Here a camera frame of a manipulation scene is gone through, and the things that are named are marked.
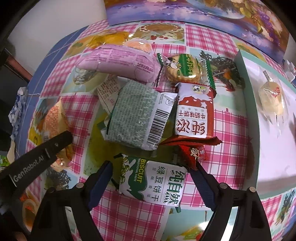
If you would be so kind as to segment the round cookie green wrapper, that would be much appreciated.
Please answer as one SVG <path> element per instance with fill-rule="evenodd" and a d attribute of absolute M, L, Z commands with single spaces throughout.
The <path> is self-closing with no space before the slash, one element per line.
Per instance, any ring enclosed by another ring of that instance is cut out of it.
<path fill-rule="evenodd" d="M 207 59 L 198 59 L 191 54 L 176 54 L 167 57 L 157 54 L 161 65 L 158 84 L 169 83 L 175 85 L 179 82 L 201 84 L 216 89 L 211 70 L 211 64 Z"/>

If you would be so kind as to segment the round bun clear wrapper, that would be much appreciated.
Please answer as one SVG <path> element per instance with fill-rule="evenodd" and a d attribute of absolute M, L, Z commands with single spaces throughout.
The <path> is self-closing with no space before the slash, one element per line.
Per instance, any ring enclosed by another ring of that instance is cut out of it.
<path fill-rule="evenodd" d="M 258 89 L 262 111 L 267 120 L 274 126 L 277 136 L 281 136 L 288 120 L 287 103 L 280 79 L 260 68 L 263 78 Z"/>

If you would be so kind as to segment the yellow cake snack packet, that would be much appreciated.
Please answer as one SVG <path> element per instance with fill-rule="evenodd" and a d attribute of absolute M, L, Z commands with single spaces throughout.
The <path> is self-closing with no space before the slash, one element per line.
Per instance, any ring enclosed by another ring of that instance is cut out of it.
<path fill-rule="evenodd" d="M 55 98 L 40 99 L 29 129 L 29 139 L 35 145 L 40 145 L 68 130 L 69 122 L 62 101 Z M 51 167 L 61 172 L 70 167 L 73 156 L 74 150 L 70 144 L 57 154 L 57 160 Z"/>

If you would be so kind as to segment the floral painting canvas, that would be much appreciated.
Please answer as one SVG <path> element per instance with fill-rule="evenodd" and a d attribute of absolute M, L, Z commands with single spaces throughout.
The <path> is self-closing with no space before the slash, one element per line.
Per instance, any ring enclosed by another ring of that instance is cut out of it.
<path fill-rule="evenodd" d="M 262 1 L 104 1 L 110 25 L 170 20 L 211 27 L 238 37 L 280 62 L 289 32 Z"/>

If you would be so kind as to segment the yellow jelly packet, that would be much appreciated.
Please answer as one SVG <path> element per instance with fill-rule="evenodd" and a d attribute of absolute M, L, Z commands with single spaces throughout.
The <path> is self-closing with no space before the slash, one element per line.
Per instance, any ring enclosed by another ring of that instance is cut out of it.
<path fill-rule="evenodd" d="M 105 44 L 123 45 L 128 40 L 131 40 L 132 36 L 133 34 L 126 31 L 105 30 L 100 34 L 93 36 L 86 47 L 95 49 L 98 46 Z"/>

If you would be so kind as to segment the green white biscuit packet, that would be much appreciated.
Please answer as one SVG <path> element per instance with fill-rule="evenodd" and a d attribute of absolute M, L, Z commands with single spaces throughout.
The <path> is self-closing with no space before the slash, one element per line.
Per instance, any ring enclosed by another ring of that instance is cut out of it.
<path fill-rule="evenodd" d="M 118 154 L 122 159 L 118 192 L 163 206 L 180 205 L 187 176 L 185 167 Z"/>

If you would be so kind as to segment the cream text snack packet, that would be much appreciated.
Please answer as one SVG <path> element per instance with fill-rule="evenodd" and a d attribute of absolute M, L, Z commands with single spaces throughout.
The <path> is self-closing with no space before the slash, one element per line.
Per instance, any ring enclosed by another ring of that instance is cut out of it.
<path fill-rule="evenodd" d="M 118 99 L 120 90 L 129 82 L 125 77 L 108 74 L 96 88 L 103 109 L 110 115 Z"/>

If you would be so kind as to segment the crumpled blue white wrapper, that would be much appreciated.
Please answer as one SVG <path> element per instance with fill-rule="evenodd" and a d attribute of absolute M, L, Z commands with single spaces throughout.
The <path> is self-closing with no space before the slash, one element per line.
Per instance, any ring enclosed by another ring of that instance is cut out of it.
<path fill-rule="evenodd" d="M 17 92 L 15 104 L 13 105 L 10 113 L 8 114 L 9 121 L 13 127 L 11 139 L 14 141 L 18 135 L 20 122 L 23 110 L 28 97 L 28 90 L 26 87 L 20 87 Z"/>

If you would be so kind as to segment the red white milk biscuit packet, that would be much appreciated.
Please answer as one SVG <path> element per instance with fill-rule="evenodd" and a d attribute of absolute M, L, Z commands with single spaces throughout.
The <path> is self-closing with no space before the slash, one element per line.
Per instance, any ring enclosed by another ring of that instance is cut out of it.
<path fill-rule="evenodd" d="M 179 82 L 174 135 L 162 145 L 211 145 L 222 143 L 214 135 L 214 104 L 216 92 L 206 85 Z"/>

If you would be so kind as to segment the pink snack packet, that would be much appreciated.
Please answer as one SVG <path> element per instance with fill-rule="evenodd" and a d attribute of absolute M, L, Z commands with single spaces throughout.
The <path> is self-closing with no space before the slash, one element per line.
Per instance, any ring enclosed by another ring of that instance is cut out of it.
<path fill-rule="evenodd" d="M 79 69 L 98 71 L 139 82 L 156 82 L 161 65 L 150 53 L 123 45 L 101 45 L 76 64 Z"/>

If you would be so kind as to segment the pale green barcode packet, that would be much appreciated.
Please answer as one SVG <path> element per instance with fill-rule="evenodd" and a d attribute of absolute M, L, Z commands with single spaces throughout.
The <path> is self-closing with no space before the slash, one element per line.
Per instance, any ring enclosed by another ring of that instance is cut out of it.
<path fill-rule="evenodd" d="M 176 98 L 176 93 L 160 93 L 130 80 L 119 92 L 104 139 L 145 151 L 156 150 Z"/>

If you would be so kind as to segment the orange peach snack packet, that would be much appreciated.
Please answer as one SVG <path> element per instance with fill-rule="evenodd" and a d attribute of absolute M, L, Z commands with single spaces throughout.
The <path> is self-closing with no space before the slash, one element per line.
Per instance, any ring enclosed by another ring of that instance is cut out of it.
<path fill-rule="evenodd" d="M 143 40 L 143 39 L 139 39 L 139 38 L 130 39 L 130 40 L 127 40 L 123 45 L 144 51 L 148 54 L 154 53 L 150 42 L 148 42 L 147 40 Z"/>

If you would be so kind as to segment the white teal-rimmed tray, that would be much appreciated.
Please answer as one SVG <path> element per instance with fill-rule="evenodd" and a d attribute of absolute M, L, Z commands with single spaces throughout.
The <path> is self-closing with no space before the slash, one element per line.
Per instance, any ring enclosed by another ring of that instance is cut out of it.
<path fill-rule="evenodd" d="M 278 71 L 245 51 L 238 51 L 235 64 L 245 82 L 248 135 L 254 153 L 254 168 L 243 188 L 254 186 L 261 198 L 272 197 L 295 187 L 295 88 Z M 268 77 L 283 90 L 282 116 L 262 108 L 259 89 Z"/>

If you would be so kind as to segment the checkered food-print tablecloth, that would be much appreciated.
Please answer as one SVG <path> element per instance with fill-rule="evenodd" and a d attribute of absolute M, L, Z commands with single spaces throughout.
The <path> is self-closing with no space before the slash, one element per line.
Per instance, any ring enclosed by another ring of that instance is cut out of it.
<path fill-rule="evenodd" d="M 29 239 L 279 239 L 295 188 L 256 185 L 291 84 L 238 44 L 173 21 L 100 21 L 59 41 L 28 84 L 18 154 L 73 141 L 20 197 Z"/>

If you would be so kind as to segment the small red candy packet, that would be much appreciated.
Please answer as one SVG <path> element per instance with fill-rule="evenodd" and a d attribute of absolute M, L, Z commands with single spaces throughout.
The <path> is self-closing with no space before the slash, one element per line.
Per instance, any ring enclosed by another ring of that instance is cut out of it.
<path fill-rule="evenodd" d="M 197 170 L 197 162 L 201 162 L 207 159 L 204 146 L 184 146 L 178 147 L 178 156 L 180 157 L 180 163 L 187 168 L 187 170 Z"/>

